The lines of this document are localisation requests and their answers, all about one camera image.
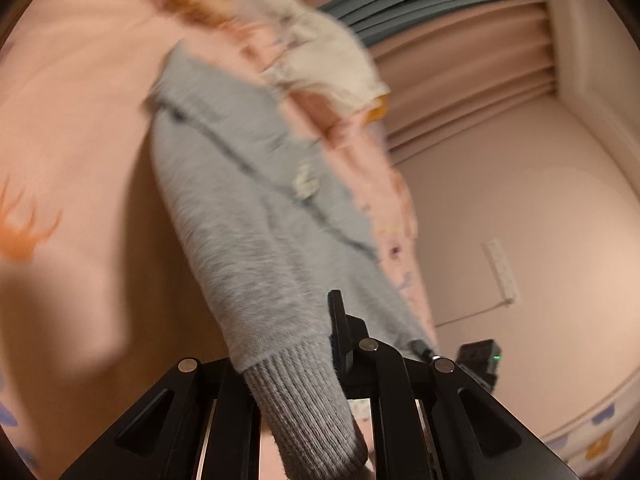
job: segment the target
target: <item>gray knit sleeve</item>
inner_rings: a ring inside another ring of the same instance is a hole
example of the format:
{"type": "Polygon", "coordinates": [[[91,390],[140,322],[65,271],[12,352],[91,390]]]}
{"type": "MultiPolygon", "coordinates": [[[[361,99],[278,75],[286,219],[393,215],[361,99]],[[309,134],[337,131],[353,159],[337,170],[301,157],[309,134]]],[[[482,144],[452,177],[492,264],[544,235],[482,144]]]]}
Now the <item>gray knit sleeve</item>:
{"type": "Polygon", "coordinates": [[[164,108],[152,160],[191,269],[287,474],[332,480],[358,472],[367,449],[333,368],[326,291],[299,274],[304,266],[274,232],[256,183],[164,108]]]}
{"type": "Polygon", "coordinates": [[[337,381],[327,339],[302,342],[244,372],[292,479],[350,478],[367,446],[337,381]]]}

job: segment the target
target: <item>black device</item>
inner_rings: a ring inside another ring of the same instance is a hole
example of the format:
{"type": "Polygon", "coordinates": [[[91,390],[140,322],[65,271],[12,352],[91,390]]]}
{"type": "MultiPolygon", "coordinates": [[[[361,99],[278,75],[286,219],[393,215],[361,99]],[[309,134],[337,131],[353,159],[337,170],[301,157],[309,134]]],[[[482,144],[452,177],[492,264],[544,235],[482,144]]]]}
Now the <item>black device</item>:
{"type": "MultiPolygon", "coordinates": [[[[455,362],[403,358],[345,314],[339,291],[328,303],[340,384],[348,398],[370,399],[379,480],[576,480],[455,362]]],[[[474,351],[496,348],[464,346],[462,361],[474,368],[474,351]]],[[[61,480],[254,480],[259,439],[258,407],[229,359],[183,359],[61,480]]]]}
{"type": "Polygon", "coordinates": [[[458,349],[456,363],[480,385],[492,392],[498,381],[498,364],[502,350],[493,339],[462,345],[458,349]]]}

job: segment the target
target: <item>pink bedding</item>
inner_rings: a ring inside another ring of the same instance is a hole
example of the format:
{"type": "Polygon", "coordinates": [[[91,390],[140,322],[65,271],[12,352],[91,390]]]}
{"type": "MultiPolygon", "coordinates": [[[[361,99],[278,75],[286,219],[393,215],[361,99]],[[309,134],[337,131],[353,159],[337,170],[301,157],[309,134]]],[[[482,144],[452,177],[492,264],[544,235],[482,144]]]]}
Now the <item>pink bedding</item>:
{"type": "MultiPolygon", "coordinates": [[[[148,160],[146,95],[179,40],[261,84],[231,36],[149,0],[35,0],[0,52],[0,402],[43,479],[179,359],[226,355],[148,160]]],[[[282,113],[319,137],[292,101],[282,113]]],[[[404,181],[368,132],[324,145],[371,218],[382,269],[435,340],[404,181]]],[[[265,471],[278,470],[267,456],[265,471]]]]}

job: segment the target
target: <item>gray sweater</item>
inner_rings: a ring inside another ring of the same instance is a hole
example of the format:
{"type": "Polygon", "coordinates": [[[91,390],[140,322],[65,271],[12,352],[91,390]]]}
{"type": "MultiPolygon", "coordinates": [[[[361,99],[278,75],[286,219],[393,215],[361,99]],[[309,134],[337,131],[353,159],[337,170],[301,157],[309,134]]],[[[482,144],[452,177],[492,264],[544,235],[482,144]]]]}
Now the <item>gray sweater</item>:
{"type": "Polygon", "coordinates": [[[367,219],[278,99],[178,46],[155,89],[156,178],[234,367],[287,475],[338,479],[367,458],[332,364],[326,295],[405,354],[424,339],[377,263],[367,219]]]}

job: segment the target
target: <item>white garment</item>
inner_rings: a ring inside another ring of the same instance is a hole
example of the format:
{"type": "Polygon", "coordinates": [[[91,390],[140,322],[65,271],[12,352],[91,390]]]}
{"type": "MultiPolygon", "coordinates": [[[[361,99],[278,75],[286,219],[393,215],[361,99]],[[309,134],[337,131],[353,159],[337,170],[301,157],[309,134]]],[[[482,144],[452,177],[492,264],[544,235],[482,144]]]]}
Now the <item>white garment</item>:
{"type": "Polygon", "coordinates": [[[256,0],[276,19],[289,48],[265,76],[272,84],[327,98],[341,118],[388,94],[378,70],[358,38],[328,14],[299,0],[256,0]]]}

